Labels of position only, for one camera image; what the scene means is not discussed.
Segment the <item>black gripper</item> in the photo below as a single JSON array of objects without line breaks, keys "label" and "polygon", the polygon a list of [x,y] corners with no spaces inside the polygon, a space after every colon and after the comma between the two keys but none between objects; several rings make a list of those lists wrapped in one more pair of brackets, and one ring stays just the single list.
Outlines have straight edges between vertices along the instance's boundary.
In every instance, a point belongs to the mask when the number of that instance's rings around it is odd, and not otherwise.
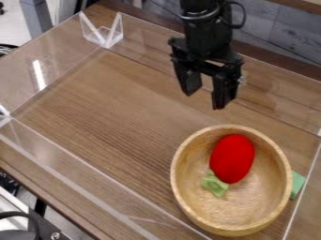
[{"label": "black gripper", "polygon": [[201,74],[213,76],[211,106],[226,108],[237,97],[244,59],[231,49],[231,15],[185,20],[185,36],[171,37],[171,61],[182,92],[191,96],[202,87]]}]

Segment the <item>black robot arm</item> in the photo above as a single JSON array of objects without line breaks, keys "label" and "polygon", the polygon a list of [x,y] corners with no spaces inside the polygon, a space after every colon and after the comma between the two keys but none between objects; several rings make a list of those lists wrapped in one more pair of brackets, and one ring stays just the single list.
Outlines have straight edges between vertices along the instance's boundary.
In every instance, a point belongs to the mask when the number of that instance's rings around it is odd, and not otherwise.
[{"label": "black robot arm", "polygon": [[234,0],[179,0],[185,36],[171,37],[170,60],[182,92],[190,96],[211,77],[211,106],[222,110],[237,97],[242,56],[231,48],[231,30],[244,27],[248,13]]}]

